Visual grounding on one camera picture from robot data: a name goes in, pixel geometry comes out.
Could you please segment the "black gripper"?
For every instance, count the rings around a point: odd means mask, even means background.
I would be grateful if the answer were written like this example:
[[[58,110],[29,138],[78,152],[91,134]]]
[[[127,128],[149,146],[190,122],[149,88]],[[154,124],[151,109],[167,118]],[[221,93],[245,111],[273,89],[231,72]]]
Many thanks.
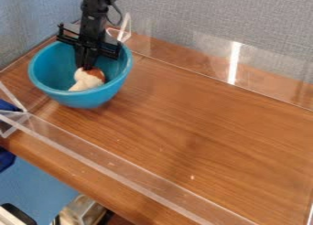
[[[106,24],[118,26],[122,19],[112,23],[108,19],[108,8],[116,7],[118,0],[83,0],[80,4],[80,25],[62,23],[59,25],[58,40],[75,49],[76,65],[79,68],[94,67],[99,56],[116,59],[120,54],[120,42],[114,39],[106,30]]]

